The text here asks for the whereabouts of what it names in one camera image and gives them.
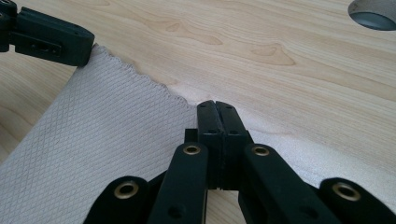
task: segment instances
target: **wood grain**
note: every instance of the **wood grain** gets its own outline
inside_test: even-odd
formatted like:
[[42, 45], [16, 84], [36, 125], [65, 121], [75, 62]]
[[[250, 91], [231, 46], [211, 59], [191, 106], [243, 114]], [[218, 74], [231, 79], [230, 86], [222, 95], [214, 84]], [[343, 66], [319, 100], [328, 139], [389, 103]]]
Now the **wood grain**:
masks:
[[[192, 104], [234, 105], [262, 140], [297, 141], [323, 158], [338, 153], [343, 175], [368, 189], [396, 183], [396, 33], [356, 24], [347, 14], [352, 1], [16, 2], [88, 28]], [[14, 52], [1, 54], [0, 65], [3, 161], [75, 68]], [[357, 164], [382, 175], [362, 179], [367, 171], [353, 173]], [[394, 198], [379, 195], [396, 211]], [[209, 196], [210, 223], [243, 220], [232, 194]]]

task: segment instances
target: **textured fabric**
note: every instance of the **textured fabric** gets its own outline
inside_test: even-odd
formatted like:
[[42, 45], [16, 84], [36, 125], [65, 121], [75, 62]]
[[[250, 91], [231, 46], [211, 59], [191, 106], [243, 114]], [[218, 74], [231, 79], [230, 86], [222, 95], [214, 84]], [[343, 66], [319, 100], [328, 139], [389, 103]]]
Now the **textured fabric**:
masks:
[[0, 223], [81, 223], [114, 179], [166, 170], [195, 107], [95, 46], [0, 168]]

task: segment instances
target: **black clamp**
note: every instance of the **black clamp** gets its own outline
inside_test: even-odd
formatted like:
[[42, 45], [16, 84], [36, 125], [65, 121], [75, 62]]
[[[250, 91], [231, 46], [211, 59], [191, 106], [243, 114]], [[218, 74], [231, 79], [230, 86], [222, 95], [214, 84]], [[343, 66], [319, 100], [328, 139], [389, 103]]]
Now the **black clamp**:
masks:
[[238, 190], [247, 223], [396, 223], [396, 216], [358, 184], [306, 184], [266, 145], [254, 144], [235, 108], [197, 106], [198, 129], [188, 129], [166, 173], [147, 182], [125, 176], [93, 204], [89, 223], [205, 223], [208, 189]]
[[15, 51], [56, 63], [83, 66], [90, 59], [94, 35], [73, 23], [0, 0], [0, 52]]

